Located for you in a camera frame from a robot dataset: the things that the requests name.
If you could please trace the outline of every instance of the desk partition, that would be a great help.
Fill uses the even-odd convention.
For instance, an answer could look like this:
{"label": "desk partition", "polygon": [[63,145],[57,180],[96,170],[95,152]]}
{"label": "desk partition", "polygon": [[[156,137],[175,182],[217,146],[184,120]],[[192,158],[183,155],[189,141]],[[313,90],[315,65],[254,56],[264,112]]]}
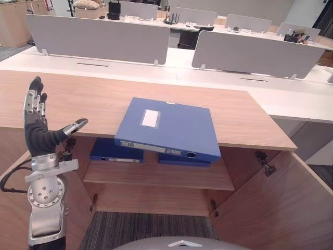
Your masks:
{"label": "desk partition", "polygon": [[242,29],[252,30],[254,32],[264,32],[266,33],[271,26],[272,21],[268,19],[256,18],[256,17],[246,17],[240,15],[229,14],[227,17],[227,22],[225,27],[240,27]]}
{"label": "desk partition", "polygon": [[27,20],[41,53],[148,64],[167,58],[168,27],[40,15]]}
{"label": "desk partition", "polygon": [[287,23],[287,22],[283,22],[281,23],[279,29],[277,30],[276,34],[277,35],[285,35],[289,33],[289,30],[291,30],[291,32],[293,32],[295,29],[297,28],[301,28],[305,30],[305,33],[307,35],[310,36],[311,40],[315,40],[319,34],[319,32],[321,31],[320,29],[315,29],[315,28],[310,28],[310,27],[306,27],[306,26],[301,26],[301,25],[296,25],[296,24],[292,24],[292,23]]}
{"label": "desk partition", "polygon": [[192,66],[304,78],[325,49],[304,44],[202,31]]}
{"label": "desk partition", "polygon": [[179,22],[195,22],[199,25],[211,25],[215,23],[217,13],[199,9],[187,9],[179,7],[170,7],[170,17],[172,14],[179,14]]}
{"label": "desk partition", "polygon": [[145,19],[157,18],[157,5],[119,1],[121,16],[134,16]]}

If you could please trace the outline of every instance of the white label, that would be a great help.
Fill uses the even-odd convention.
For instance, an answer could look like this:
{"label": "white label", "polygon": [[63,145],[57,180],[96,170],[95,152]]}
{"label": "white label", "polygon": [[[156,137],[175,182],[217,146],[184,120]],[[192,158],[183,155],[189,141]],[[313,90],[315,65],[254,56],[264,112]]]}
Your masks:
{"label": "white label", "polygon": [[165,148],[163,148],[163,147],[150,146],[150,145],[145,145],[145,144],[140,144],[140,143],[135,143],[135,142],[120,141],[120,145],[125,146],[125,147],[134,147],[134,148],[145,149],[145,150],[150,150],[150,151],[155,151],[155,152],[160,152],[160,153],[165,152]]}
{"label": "white label", "polygon": [[136,160],[136,159],[125,159],[125,158],[115,158],[115,161],[121,161],[123,163],[139,163],[140,160]]}
{"label": "white label", "polygon": [[159,114],[158,111],[146,109],[142,125],[156,128],[158,114]]}
{"label": "white label", "polygon": [[173,155],[180,155],[181,152],[180,152],[179,150],[174,150],[174,149],[172,149],[172,150],[171,150],[171,154],[173,154]]}

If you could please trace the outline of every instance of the blue binder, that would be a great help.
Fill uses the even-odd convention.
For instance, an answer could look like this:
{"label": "blue binder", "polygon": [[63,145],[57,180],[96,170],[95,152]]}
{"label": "blue binder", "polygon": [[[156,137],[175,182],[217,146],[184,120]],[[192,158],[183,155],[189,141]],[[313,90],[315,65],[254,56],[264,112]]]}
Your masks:
{"label": "blue binder", "polygon": [[209,162],[221,157],[207,108],[133,98],[114,137],[117,145]]}
{"label": "blue binder", "polygon": [[122,161],[127,163],[142,163],[144,151],[136,148],[115,145],[114,139],[97,138],[90,160]]}
{"label": "blue binder", "polygon": [[204,160],[190,159],[175,155],[159,154],[158,162],[161,164],[173,164],[182,166],[210,167],[210,162]]}

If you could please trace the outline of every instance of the cabinet top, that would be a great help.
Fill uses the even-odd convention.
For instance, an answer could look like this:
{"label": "cabinet top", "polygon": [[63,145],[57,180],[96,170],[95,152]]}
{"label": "cabinet top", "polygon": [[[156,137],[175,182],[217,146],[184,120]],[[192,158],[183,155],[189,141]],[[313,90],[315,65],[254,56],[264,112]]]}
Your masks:
{"label": "cabinet top", "polygon": [[43,1],[44,0],[31,0],[31,1],[18,1],[18,2],[14,2],[14,3],[3,3],[3,4],[0,4],[0,7],[10,5],[10,4],[33,3],[33,2],[43,2]]}
{"label": "cabinet top", "polygon": [[[79,119],[85,136],[113,137],[133,97],[209,108],[219,146],[294,151],[297,147],[244,91],[38,73],[48,95],[48,128]],[[0,127],[23,128],[25,93],[36,73],[0,70]]]}

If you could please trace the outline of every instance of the robotic arm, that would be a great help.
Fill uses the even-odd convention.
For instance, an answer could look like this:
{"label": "robotic arm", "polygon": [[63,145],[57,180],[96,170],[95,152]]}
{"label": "robotic arm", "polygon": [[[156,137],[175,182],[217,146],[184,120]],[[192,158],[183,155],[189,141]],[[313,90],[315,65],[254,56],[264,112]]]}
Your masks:
{"label": "robotic arm", "polygon": [[78,160],[58,162],[56,145],[88,123],[87,119],[58,130],[48,131],[45,117],[46,93],[36,77],[24,102],[25,141],[31,154],[32,173],[25,177],[31,183],[28,200],[32,207],[29,223],[29,249],[66,248],[66,183],[58,175],[76,170]]}

